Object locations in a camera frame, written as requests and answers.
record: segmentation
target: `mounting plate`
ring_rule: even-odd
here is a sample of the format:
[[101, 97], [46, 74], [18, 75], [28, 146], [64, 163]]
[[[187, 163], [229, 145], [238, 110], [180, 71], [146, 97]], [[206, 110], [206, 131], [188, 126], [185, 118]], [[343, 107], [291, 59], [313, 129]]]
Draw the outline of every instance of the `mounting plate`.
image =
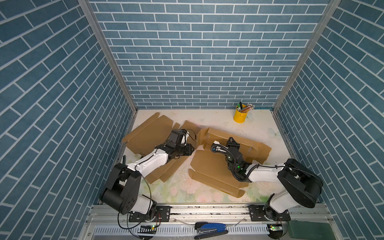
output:
[[[265, 213], [263, 211], [264, 205], [249, 205], [249, 215], [251, 217], [251, 221], [253, 222], [262, 222], [262, 221], [271, 221], [270, 219], [266, 218]], [[291, 217], [289, 216], [288, 210], [285, 212], [279, 214], [276, 213], [277, 218], [279, 218], [280, 221], [290, 221]]]
[[[156, 214], [159, 213], [161, 217], [161, 222], [169, 222], [170, 206], [157, 206]], [[135, 212], [134, 214], [129, 215], [129, 222], [141, 222], [144, 214]]]

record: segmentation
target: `flattened cardboard box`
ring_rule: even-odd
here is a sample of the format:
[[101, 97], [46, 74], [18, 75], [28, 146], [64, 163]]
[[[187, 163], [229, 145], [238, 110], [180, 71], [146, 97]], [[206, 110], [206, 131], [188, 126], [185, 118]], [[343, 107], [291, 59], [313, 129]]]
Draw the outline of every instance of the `flattened cardboard box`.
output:
[[[126, 142], [126, 147], [128, 147], [135, 154], [138, 153], [142, 156], [146, 156], [155, 149], [155, 146], [160, 145], [167, 140], [172, 129], [180, 128], [178, 123], [173, 125], [173, 121], [167, 116], [159, 116], [160, 113], [155, 113], [146, 121], [144, 121], [140, 126], [128, 133], [122, 139], [122, 142]], [[185, 121], [181, 127], [181, 129], [185, 128], [194, 130], [196, 134], [198, 134], [200, 130], [200, 128], [188, 121]], [[187, 139], [187, 143], [191, 143], [193, 147], [196, 148], [196, 140], [192, 140], [192, 138], [189, 137]], [[188, 156], [182, 156], [156, 168], [146, 176], [146, 180], [150, 184], [158, 179], [163, 182], [167, 181], [187, 158]]]
[[218, 141], [225, 146], [229, 137], [233, 137], [240, 144], [240, 152], [243, 154], [245, 161], [252, 163], [252, 160], [256, 160], [263, 164], [268, 158], [271, 148], [264, 143], [214, 128], [204, 128], [197, 135], [197, 145], [203, 145], [204, 150], [196, 151], [191, 161], [191, 167], [194, 170], [190, 169], [188, 174], [198, 182], [239, 198], [245, 193], [240, 188], [247, 187], [248, 183], [239, 182], [232, 176], [223, 154], [210, 151], [214, 141]]

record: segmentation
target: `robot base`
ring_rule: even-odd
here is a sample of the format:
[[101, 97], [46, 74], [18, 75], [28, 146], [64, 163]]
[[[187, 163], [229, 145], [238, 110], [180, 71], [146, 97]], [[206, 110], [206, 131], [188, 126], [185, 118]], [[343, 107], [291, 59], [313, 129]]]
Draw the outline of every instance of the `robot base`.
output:
[[[157, 213], [160, 213], [161, 222], [169, 222], [170, 206], [157, 206], [155, 215]], [[141, 214], [139, 212], [135, 212], [134, 214], [129, 215], [128, 221], [129, 222], [141, 222], [143, 216], [144, 216], [144, 214]], [[152, 221], [149, 221], [149, 222], [155, 222], [155, 221], [156, 221], [156, 218], [154, 217], [152, 219]]]
[[274, 219], [266, 217], [266, 212], [268, 209], [264, 210], [264, 205], [249, 205], [249, 213], [251, 216], [251, 221], [253, 222], [263, 222], [263, 221], [290, 221], [291, 217], [288, 210], [279, 214], [275, 212]]

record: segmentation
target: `butterfly decoration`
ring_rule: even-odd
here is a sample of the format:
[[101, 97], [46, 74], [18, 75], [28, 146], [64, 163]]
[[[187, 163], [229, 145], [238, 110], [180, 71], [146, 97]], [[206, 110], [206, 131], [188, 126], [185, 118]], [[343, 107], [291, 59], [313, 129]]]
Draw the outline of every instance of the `butterfly decoration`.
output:
[[275, 132], [272, 128], [268, 128], [268, 132], [270, 137], [277, 137], [278, 139], [281, 139], [280, 131]]

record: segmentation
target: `yellow pencil cup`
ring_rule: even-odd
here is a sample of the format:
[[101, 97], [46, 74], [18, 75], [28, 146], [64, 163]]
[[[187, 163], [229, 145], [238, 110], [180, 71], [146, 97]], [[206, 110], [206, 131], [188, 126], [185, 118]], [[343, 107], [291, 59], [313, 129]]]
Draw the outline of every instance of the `yellow pencil cup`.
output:
[[237, 123], [243, 123], [245, 121], [245, 118], [247, 117], [247, 113], [241, 113], [237, 110], [237, 107], [236, 107], [236, 112], [235, 112], [235, 115], [233, 116], [233, 119], [235, 120], [235, 122]]

